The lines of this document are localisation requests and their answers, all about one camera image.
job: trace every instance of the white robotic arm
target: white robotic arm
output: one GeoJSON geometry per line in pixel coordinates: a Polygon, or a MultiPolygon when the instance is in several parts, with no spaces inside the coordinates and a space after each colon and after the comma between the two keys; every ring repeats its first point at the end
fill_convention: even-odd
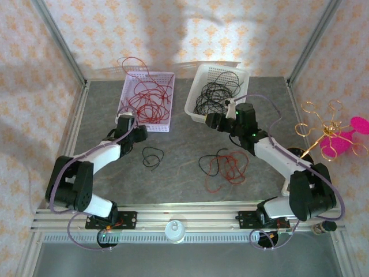
{"type": "Polygon", "coordinates": [[[219,132],[238,137],[242,148],[266,161],[290,183],[289,197],[274,197],[258,205],[258,219],[263,225],[284,217],[297,217],[306,221],[336,206],[332,189],[306,169],[312,169],[329,180],[326,166],[297,157],[274,138],[270,138],[265,131],[258,129],[252,104],[238,104],[236,112],[232,114],[208,114],[205,123],[219,132]]]}
{"type": "Polygon", "coordinates": [[[134,117],[131,113],[121,114],[116,129],[112,130],[98,146],[74,157],[60,156],[56,160],[51,174],[46,190],[46,200],[50,201],[51,191],[65,164],[76,157],[89,153],[84,158],[79,158],[78,161],[72,163],[63,173],[60,183],[57,184],[54,203],[99,218],[107,218],[107,221],[114,223],[118,213],[116,204],[92,193],[93,176],[107,164],[127,155],[131,151],[133,143],[146,140],[146,127],[138,126],[132,129],[133,122],[134,117]]]}

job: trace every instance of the black bracket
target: black bracket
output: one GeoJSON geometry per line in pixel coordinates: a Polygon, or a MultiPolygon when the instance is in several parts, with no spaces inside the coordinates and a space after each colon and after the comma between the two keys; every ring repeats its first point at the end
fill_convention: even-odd
{"type": "MultiPolygon", "coordinates": [[[[114,227],[114,230],[134,230],[137,223],[137,212],[118,212],[116,222],[123,222],[114,227]]],[[[86,229],[101,230],[111,226],[111,222],[98,216],[90,216],[86,219],[86,229]]]]}
{"type": "Polygon", "coordinates": [[[256,211],[239,211],[238,216],[236,216],[236,220],[238,220],[240,224],[240,229],[279,229],[286,228],[290,229],[291,225],[289,224],[289,220],[285,220],[285,218],[275,218],[274,220],[267,222],[266,224],[262,224],[257,217],[256,211]]]}

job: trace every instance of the floor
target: floor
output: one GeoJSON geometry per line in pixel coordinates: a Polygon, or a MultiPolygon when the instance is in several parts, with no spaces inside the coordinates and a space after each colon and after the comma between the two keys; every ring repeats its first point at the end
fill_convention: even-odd
{"type": "Polygon", "coordinates": [[[329,234],[296,233],[272,252],[250,244],[121,244],[104,253],[43,244],[34,276],[339,277],[339,268],[329,234]]]}
{"type": "MultiPolygon", "coordinates": [[[[245,182],[231,186],[218,175],[209,177],[209,187],[222,186],[220,191],[209,193],[205,189],[206,174],[200,170],[198,159],[203,155],[215,154],[220,148],[228,148],[228,152],[243,150],[233,145],[227,134],[194,122],[185,113],[184,106],[191,84],[192,79],[175,80],[170,132],[149,133],[148,139],[135,144],[130,154],[101,169],[94,176],[95,194],[118,204],[246,201],[280,195],[283,177],[249,153],[250,163],[245,182]],[[160,148],[165,153],[159,167],[153,171],[142,164],[142,149],[146,146],[160,148]]],[[[96,146],[115,127],[114,118],[122,87],[123,81],[91,82],[75,154],[96,146]]],[[[297,119],[284,79],[250,78],[248,94],[255,93],[271,98],[283,113],[283,120],[272,134],[276,140],[285,147],[304,148],[303,139],[294,131],[297,119]]],[[[258,98],[249,99],[257,112],[259,127],[266,129],[277,118],[277,113],[268,102],[258,98]]],[[[204,159],[203,162],[208,170],[210,159],[204,159]]]]}

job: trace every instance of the wire pile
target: wire pile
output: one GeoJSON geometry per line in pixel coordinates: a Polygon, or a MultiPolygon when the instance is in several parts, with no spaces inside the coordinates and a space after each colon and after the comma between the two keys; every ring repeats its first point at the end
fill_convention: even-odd
{"type": "Polygon", "coordinates": [[[205,188],[210,193],[218,192],[223,186],[219,186],[216,189],[211,189],[209,187],[209,177],[215,177],[220,173],[224,179],[226,179],[231,185],[240,185],[246,180],[244,175],[247,165],[248,165],[248,156],[246,153],[241,151],[231,152],[228,155],[219,155],[219,152],[222,150],[228,150],[227,148],[222,148],[217,151],[215,155],[205,155],[198,159],[198,166],[206,174],[205,178],[205,188]],[[244,166],[239,166],[239,159],[236,158],[236,155],[241,155],[246,158],[246,164],[244,166]],[[212,157],[213,159],[209,163],[209,171],[206,172],[201,166],[201,160],[203,158],[212,157]],[[216,162],[216,172],[212,174],[213,163],[216,162]]]}
{"type": "Polygon", "coordinates": [[[142,157],[144,157],[144,159],[142,160],[142,164],[143,164],[144,166],[146,166],[146,167],[153,167],[153,169],[151,169],[151,170],[150,170],[150,171],[153,171],[154,169],[156,169],[156,168],[159,166],[160,162],[163,160],[163,157],[164,157],[164,151],[163,151],[163,150],[161,150],[161,149],[155,148],[155,147],[147,146],[147,147],[145,147],[144,149],[142,149],[142,157]],[[155,155],[155,154],[146,155],[146,154],[145,154],[145,150],[146,150],[146,149],[152,149],[152,150],[154,150],[154,151],[159,152],[159,153],[160,153],[159,155],[161,155],[161,157],[159,157],[158,155],[155,155]],[[149,158],[149,157],[154,157],[154,158],[156,158],[157,162],[156,162],[156,163],[154,163],[154,164],[151,164],[151,163],[149,162],[149,160],[148,160],[148,158],[149,158]]]}
{"type": "Polygon", "coordinates": [[[171,94],[168,94],[168,89],[173,89],[169,84],[173,80],[174,74],[171,76],[168,84],[160,85],[150,75],[149,69],[145,63],[136,57],[125,58],[122,62],[122,69],[128,76],[138,80],[133,89],[134,96],[128,98],[127,103],[122,103],[122,105],[134,107],[137,112],[138,122],[141,124],[160,124],[169,119],[170,110],[167,107],[170,106],[171,103],[171,94]],[[136,59],[140,61],[146,68],[149,80],[144,81],[137,76],[129,74],[123,65],[128,59],[136,59]]]}
{"type": "Polygon", "coordinates": [[[225,114],[227,107],[225,101],[236,97],[241,90],[240,80],[236,73],[222,72],[213,82],[207,83],[201,90],[200,96],[196,99],[194,107],[195,114],[206,115],[209,113],[225,114]],[[223,74],[234,74],[237,81],[227,81],[225,84],[217,83],[223,74]]]}

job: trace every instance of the floral wallpaper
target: floral wallpaper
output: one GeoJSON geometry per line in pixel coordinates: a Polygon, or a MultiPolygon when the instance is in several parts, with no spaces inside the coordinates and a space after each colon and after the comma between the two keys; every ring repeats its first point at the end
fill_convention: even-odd
{"type": "Polygon", "coordinates": [[[288,77],[329,0],[46,2],[86,78],[121,77],[131,55],[178,77],[198,61],[288,77]]]}
{"type": "Polygon", "coordinates": [[[81,86],[31,1],[0,1],[0,18],[0,276],[14,276],[81,86]]]}
{"type": "MultiPolygon", "coordinates": [[[[344,125],[354,116],[369,119],[368,14],[367,0],[344,0],[294,86],[298,102],[314,102],[326,119],[330,119],[328,102],[342,101],[344,109],[338,118],[344,125]]],[[[317,117],[304,112],[302,116],[309,126],[319,126],[317,117]]],[[[311,141],[320,135],[313,132],[311,141]]],[[[355,133],[353,138],[369,147],[368,136],[355,133]]],[[[349,152],[330,162],[329,169],[346,203],[345,223],[357,262],[363,276],[368,276],[369,157],[349,152]]]]}

